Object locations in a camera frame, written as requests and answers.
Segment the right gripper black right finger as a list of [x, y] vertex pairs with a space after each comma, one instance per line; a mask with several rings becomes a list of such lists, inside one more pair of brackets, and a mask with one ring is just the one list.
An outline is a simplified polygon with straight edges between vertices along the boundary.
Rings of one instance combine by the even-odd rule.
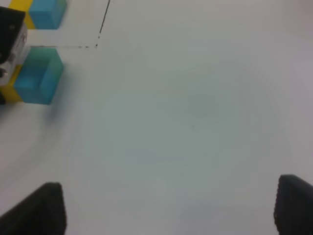
[[296, 175], [281, 175], [273, 217], [280, 235], [311, 235], [313, 186]]

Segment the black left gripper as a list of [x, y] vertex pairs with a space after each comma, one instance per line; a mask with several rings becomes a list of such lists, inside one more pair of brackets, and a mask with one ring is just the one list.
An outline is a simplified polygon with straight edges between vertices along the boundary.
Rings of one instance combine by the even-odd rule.
[[0, 63], [4, 64], [22, 28], [25, 12], [0, 7]]

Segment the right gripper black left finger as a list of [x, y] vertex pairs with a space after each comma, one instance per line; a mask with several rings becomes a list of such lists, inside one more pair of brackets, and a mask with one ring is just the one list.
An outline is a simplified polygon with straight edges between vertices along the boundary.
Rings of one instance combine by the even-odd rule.
[[67, 212], [58, 182], [40, 186], [0, 216], [2, 235], [64, 235]]

